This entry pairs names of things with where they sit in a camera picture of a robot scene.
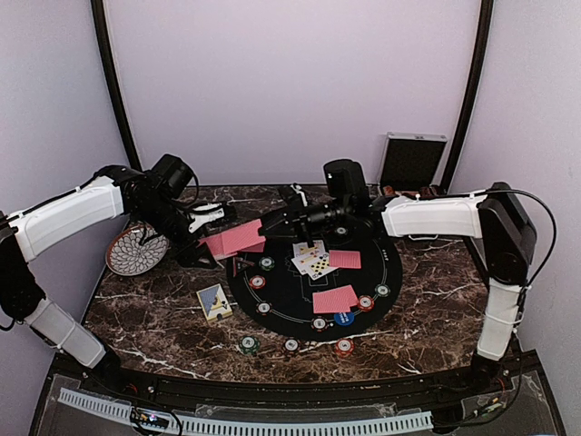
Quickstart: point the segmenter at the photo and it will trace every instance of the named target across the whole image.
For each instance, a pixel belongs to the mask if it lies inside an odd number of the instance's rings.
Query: red poker chip
[[[351,339],[339,339],[335,342],[335,354],[339,357],[351,356],[355,350],[355,344]]]
[[[362,312],[369,312],[375,306],[375,302],[371,297],[368,295],[361,295],[359,298],[359,302],[357,303],[357,307]]]
[[[329,323],[327,320],[319,316],[310,322],[310,327],[315,332],[321,333],[329,328]]]
[[[261,275],[255,275],[250,280],[248,280],[248,284],[252,289],[260,289],[266,286],[266,279]]]

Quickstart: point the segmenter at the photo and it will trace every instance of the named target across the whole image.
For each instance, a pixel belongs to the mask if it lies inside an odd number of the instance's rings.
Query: black round mat
[[[300,275],[291,258],[294,257],[292,244],[267,241],[263,253],[240,253],[239,257],[254,262],[254,266],[233,276],[232,259],[228,261],[228,284],[231,292],[248,315],[267,329],[305,341],[332,341],[365,331],[375,322],[381,320],[397,300],[401,288],[401,260],[386,234],[370,238],[357,229],[350,229],[347,236],[328,233],[320,238],[328,250],[352,250],[361,255],[361,269],[338,269],[316,281],[309,275]],[[263,271],[259,266],[262,257],[274,259],[275,267]],[[260,275],[266,279],[266,285],[254,290],[249,279]],[[314,314],[312,294],[327,291],[340,286],[352,285],[358,296],[368,295],[375,300],[370,312],[362,312],[357,307],[351,308],[355,320],[350,325],[339,325],[334,314]],[[388,296],[376,294],[376,287],[385,284],[389,287]],[[267,302],[271,311],[262,315],[257,313],[257,305]],[[316,317],[327,320],[329,328],[316,332],[311,322]]]

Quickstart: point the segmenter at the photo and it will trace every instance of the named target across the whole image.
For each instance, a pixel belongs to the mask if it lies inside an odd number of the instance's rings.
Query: deck of cards
[[[308,274],[312,280],[317,280],[332,273],[337,268],[329,265],[330,256],[325,250],[323,241],[313,242],[314,247],[309,247],[307,243],[294,243],[292,245],[294,257],[291,260],[300,274]]]

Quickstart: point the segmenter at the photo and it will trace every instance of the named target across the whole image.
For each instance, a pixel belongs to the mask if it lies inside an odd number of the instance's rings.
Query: black frame pole
[[[447,192],[454,177],[454,172],[460,160],[462,153],[462,146],[466,140],[468,126],[470,124],[470,117],[474,110],[474,103],[476,102],[476,95],[478,92],[478,84],[480,83],[480,76],[482,75],[482,66],[484,65],[484,56],[487,51],[488,33],[490,31],[490,22],[492,21],[492,7],[494,0],[482,0],[480,4],[480,17],[478,19],[478,29],[476,33],[476,42],[474,44],[474,54],[472,55],[472,63],[470,65],[470,73],[468,75],[468,83],[466,85],[466,92],[464,93],[464,101],[462,102],[462,109],[460,110],[460,117],[458,118],[458,125],[454,133],[454,139],[450,146],[450,154],[446,163],[446,168],[442,175],[440,186]]]
[[[105,74],[105,81],[109,89],[109,97],[119,127],[119,133],[123,141],[123,147],[129,160],[129,165],[137,170],[142,171],[142,164],[137,155],[135,142],[129,127],[129,120],[123,105],[121,97],[121,88],[117,81],[117,73],[115,71],[115,63],[113,61],[113,52],[111,50],[111,42],[109,41],[109,32],[107,31],[107,19],[105,16],[105,8],[103,0],[91,0],[91,7],[93,9],[94,31],[97,36],[97,43],[99,45],[99,53],[101,54],[101,62],[103,64],[103,72]]]

